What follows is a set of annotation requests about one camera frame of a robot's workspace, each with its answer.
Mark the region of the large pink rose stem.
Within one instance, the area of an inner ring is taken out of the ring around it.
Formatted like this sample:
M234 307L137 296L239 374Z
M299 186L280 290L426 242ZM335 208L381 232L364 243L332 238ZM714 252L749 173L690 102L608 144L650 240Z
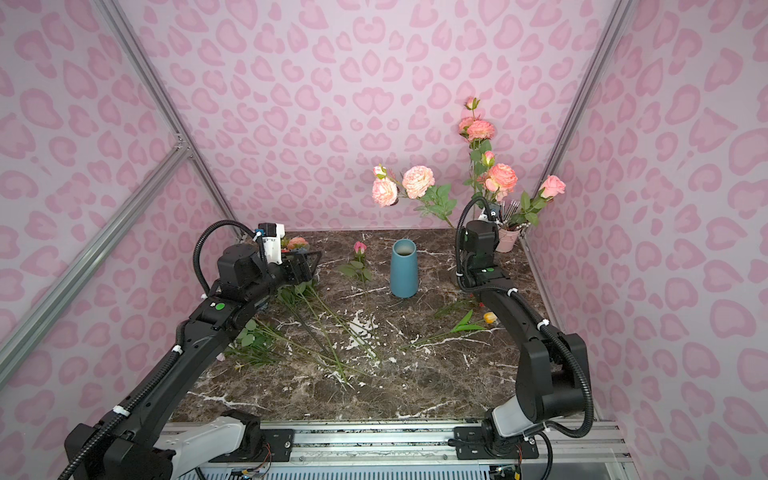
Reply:
M282 252L308 251L309 242L303 237L293 237L281 241Z

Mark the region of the pink peony spray stem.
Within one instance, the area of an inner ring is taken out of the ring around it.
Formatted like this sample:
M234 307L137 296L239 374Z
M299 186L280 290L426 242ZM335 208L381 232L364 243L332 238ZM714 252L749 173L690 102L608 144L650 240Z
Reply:
M496 127L479 114L480 99L464 102L467 115L458 123L458 134L469 150L470 178L466 181L474 196L492 203L503 203L515 190L518 176L508 164L501 163L492 146Z

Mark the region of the pink artificial rose stem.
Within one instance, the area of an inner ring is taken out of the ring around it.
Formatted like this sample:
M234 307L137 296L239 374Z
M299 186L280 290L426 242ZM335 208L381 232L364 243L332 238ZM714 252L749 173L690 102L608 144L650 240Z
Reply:
M510 217L509 226L519 229L526 225L538 225L541 211L565 192L564 181L555 175L548 176L533 195L527 192L522 194L519 207Z

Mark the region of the pale pink rose spray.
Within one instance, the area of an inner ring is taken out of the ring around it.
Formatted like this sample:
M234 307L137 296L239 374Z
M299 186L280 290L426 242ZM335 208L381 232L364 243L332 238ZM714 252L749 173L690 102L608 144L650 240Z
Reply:
M434 171L424 165L409 168L400 177L379 164L373 168L371 197L382 208L394 206L399 200L416 201L415 210L422 216L434 216L454 228L451 216L457 206L450 184L438 184Z

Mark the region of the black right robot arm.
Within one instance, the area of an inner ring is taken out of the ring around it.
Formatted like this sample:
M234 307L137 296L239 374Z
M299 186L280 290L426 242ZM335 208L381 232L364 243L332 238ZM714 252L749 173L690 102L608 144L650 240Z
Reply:
M483 421L487 448L500 449L548 428L583 438L595 420L586 343L563 333L529 304L496 261L499 243L497 212L484 197L473 197L455 232L457 285L496 315L519 352L513 397Z

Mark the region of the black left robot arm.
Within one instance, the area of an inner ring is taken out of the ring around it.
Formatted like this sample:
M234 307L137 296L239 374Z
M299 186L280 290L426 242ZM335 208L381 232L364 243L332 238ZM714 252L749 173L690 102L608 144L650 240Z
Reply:
M248 242L227 247L217 260L218 277L208 283L201 267L206 240L233 227ZM201 303L179 323L170 350L150 373L95 425L77 425L66 437L62 479L177 479L204 463L236 451L264 447L260 421L232 411L179 440L161 437L167 421L201 374L243 332L257 311L284 286L314 278L321 252L285 249L284 227L256 228L235 220L208 226L195 243L192 265L203 289Z

